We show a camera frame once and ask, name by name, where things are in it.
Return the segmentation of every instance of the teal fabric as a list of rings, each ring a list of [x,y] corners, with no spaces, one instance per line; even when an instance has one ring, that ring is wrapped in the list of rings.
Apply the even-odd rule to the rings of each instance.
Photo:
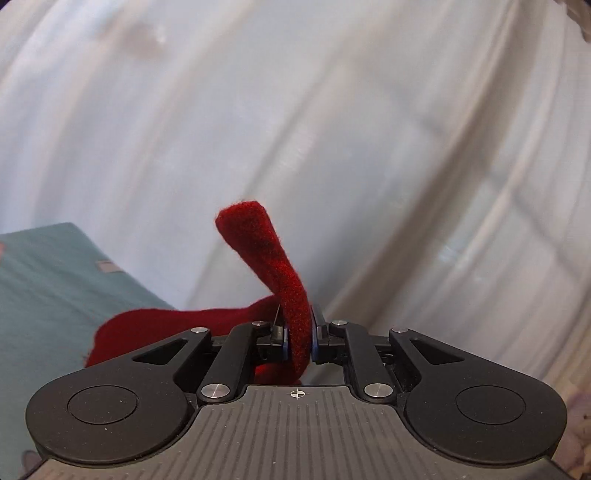
[[[171,308],[108,260],[71,223],[0,235],[0,478],[34,449],[24,412],[50,380],[83,367],[96,329],[141,307]]]

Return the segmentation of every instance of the circular cap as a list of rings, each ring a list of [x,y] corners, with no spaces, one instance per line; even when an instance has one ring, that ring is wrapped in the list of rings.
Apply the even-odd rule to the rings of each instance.
[[[457,396],[456,405],[465,417],[486,425],[504,425],[525,411],[525,402],[517,393],[493,385],[467,388]]]
[[[230,389],[223,383],[210,383],[201,389],[201,395],[207,398],[222,398],[230,393]]]
[[[392,395],[392,392],[394,392],[392,387],[385,383],[370,383],[363,389],[363,391],[373,398],[384,398],[388,395]]]
[[[138,406],[131,390],[114,385],[99,385],[79,391],[68,402],[68,411],[91,425],[107,425],[129,417]]]

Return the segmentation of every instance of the white curtain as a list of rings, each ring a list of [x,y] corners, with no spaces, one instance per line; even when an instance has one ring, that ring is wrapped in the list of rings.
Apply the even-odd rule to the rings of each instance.
[[[564,5],[12,0],[0,48],[1,232],[71,221],[177,308],[244,306],[213,219],[257,199],[329,317],[538,377],[589,327]]]

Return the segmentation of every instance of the crosshair symbol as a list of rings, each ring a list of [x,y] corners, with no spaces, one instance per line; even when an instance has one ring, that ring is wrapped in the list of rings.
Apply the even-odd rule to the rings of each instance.
[[[310,395],[310,394],[302,392],[302,390],[300,390],[300,389],[297,389],[297,390],[294,390],[293,392],[289,392],[288,395],[291,395],[294,398],[301,398],[304,395]]]

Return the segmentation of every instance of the dark red fabric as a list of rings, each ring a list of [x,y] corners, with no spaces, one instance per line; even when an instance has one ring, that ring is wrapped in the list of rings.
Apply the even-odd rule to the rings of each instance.
[[[310,356],[310,314],[306,292],[289,263],[271,220],[258,202],[243,202],[222,210],[216,226],[226,242],[255,271],[274,295],[243,309],[196,312],[139,309],[121,313],[102,325],[86,366],[131,352],[184,330],[204,326],[213,336],[227,335],[245,322],[272,322],[281,304],[290,329],[292,361],[257,367],[255,381],[265,384],[295,383]]]

